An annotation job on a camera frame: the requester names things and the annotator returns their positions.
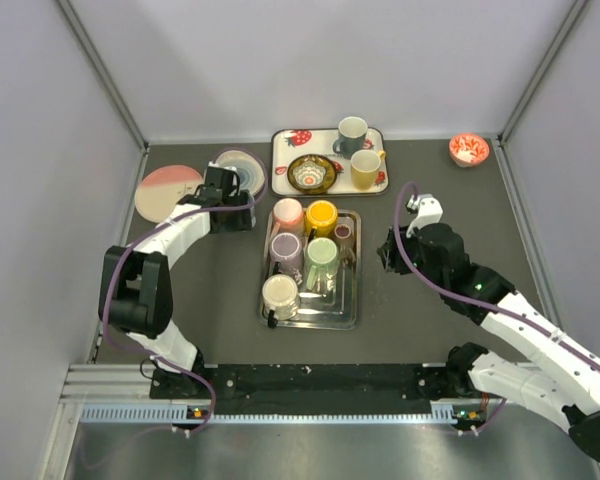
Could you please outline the black and gold cup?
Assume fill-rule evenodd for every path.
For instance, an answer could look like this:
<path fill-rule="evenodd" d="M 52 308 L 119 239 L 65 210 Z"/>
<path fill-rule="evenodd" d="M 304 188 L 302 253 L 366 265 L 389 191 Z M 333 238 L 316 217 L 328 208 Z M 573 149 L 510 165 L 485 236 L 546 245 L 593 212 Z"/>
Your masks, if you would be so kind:
<path fill-rule="evenodd" d="M 354 252 L 354 232 L 348 224 L 339 223 L 333 231 L 333 239 L 339 248 L 340 260 L 353 263 L 356 260 Z"/>

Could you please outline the light green mug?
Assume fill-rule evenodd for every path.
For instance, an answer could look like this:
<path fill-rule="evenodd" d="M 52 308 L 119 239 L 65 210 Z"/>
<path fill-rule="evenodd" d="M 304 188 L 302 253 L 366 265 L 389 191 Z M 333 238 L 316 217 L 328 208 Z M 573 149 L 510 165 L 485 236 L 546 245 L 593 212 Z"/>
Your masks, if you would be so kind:
<path fill-rule="evenodd" d="M 305 251 L 304 282 L 308 291 L 328 292 L 335 288 L 340 253 L 336 243 L 325 237 L 311 240 Z"/>

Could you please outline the pink and white mug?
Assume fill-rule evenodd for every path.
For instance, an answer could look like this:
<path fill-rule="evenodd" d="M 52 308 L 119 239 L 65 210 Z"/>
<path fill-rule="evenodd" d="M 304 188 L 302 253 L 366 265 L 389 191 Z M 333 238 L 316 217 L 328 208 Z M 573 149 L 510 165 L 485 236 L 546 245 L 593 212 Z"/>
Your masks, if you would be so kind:
<path fill-rule="evenodd" d="M 273 226 L 270 238 L 279 233 L 292 233 L 302 237 L 305 226 L 304 209 L 301 203 L 294 198 L 278 200 L 272 210 Z"/>

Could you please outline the yellow and black mug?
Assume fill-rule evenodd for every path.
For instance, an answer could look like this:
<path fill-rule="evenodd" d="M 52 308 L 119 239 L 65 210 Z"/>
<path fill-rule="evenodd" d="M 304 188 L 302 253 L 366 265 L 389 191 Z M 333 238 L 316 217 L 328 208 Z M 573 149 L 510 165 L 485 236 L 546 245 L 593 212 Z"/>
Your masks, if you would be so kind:
<path fill-rule="evenodd" d="M 316 200 L 305 209 L 305 234 L 330 237 L 338 222 L 338 209 L 330 201 Z"/>

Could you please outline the lilac purple mug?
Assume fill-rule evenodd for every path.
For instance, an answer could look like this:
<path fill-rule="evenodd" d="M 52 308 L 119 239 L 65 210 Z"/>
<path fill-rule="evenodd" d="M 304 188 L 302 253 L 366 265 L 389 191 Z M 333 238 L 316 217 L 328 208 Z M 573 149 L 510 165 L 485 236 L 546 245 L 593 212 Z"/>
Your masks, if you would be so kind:
<path fill-rule="evenodd" d="M 301 239 L 289 232 L 279 233 L 269 245 L 269 255 L 273 264 L 279 263 L 279 272 L 292 277 L 302 274 L 304 249 Z"/>

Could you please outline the cream mug black handle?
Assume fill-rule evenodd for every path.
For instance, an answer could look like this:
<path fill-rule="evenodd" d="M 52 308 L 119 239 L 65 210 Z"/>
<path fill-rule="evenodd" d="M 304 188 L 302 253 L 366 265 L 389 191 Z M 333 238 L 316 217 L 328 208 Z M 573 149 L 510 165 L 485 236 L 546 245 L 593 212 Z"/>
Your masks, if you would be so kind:
<path fill-rule="evenodd" d="M 276 328 L 280 321 L 292 320 L 300 307 L 298 285 L 295 280 L 284 274 L 275 274 L 268 278 L 262 287 L 262 299 L 267 326 Z"/>

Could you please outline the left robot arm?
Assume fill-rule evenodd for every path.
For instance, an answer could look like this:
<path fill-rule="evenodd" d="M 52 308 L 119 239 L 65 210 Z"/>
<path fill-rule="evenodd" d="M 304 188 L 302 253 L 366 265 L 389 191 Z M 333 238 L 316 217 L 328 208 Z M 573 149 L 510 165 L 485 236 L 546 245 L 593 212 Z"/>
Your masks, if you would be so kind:
<path fill-rule="evenodd" d="M 105 252 L 98 305 L 103 333 L 113 328 L 135 341 L 137 351 L 173 372 L 172 384 L 185 396 L 200 394 L 207 374 L 201 351 L 173 320 L 171 269 L 208 235 L 252 230 L 255 204 L 235 168 L 210 163 L 203 183 L 165 220 L 130 245 Z"/>

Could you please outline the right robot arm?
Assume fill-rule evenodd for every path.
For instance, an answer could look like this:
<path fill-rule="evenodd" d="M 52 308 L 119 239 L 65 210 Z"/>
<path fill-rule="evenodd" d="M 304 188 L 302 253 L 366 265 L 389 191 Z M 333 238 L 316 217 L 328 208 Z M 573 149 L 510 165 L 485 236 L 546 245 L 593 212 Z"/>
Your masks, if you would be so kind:
<path fill-rule="evenodd" d="M 475 345 L 449 356 L 456 394 L 475 390 L 512 400 L 551 421 L 600 463 L 600 357 L 547 320 L 495 270 L 471 261 L 450 226 L 390 228 L 378 254 L 384 268 L 413 273 L 454 312 L 504 340 L 534 363 L 533 374 Z"/>

